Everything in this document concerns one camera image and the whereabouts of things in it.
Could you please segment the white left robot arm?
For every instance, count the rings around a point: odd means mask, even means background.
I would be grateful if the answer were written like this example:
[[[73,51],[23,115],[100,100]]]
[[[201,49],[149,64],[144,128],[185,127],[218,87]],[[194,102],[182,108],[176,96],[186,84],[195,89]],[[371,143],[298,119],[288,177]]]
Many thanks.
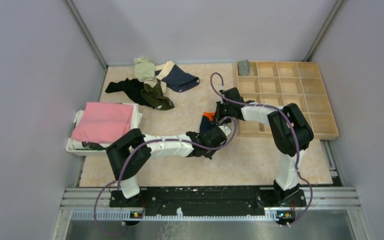
[[[154,136],[143,134],[139,128],[128,131],[106,148],[106,154],[122,193],[121,200],[129,207],[140,202],[140,186],[137,173],[152,158],[159,157],[205,157],[228,143],[232,130],[227,125],[218,125],[204,133],[188,131],[181,135]]]

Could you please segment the navy orange underwear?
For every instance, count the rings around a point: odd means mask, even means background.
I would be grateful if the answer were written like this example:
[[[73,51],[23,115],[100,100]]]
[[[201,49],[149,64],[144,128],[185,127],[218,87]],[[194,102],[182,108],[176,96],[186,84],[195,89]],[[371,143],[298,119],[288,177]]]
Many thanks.
[[[212,130],[217,125],[213,122],[215,112],[204,112],[201,118],[199,133],[204,134],[210,130]]]

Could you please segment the grey underwear white waistband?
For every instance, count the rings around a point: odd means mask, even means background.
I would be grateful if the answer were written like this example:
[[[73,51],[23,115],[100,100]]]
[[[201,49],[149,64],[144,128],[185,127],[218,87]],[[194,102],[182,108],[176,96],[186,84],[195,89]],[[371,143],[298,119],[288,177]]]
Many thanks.
[[[237,71],[239,76],[249,76],[250,74],[250,62],[246,60],[240,60],[237,62]]]

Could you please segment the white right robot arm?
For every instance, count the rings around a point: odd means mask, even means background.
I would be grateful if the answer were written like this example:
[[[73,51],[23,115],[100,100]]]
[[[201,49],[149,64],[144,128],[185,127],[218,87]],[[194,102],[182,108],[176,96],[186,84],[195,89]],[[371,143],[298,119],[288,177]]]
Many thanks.
[[[273,183],[273,200],[279,206],[287,206],[299,190],[301,158],[314,139],[314,132],[300,107],[295,103],[272,106],[245,102],[236,87],[221,89],[217,94],[222,98],[216,107],[219,119],[229,116],[270,127],[275,146],[281,153],[279,172]]]

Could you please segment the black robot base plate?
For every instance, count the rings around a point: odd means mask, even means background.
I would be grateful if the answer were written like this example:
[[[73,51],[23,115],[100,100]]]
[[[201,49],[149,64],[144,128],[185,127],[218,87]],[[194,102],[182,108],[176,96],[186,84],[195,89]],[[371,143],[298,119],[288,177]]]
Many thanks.
[[[302,189],[279,199],[273,187],[258,185],[142,187],[138,195],[129,199],[113,190],[109,200],[111,208],[139,208],[147,217],[174,216],[178,210],[186,217],[263,216],[266,208],[306,205]]]

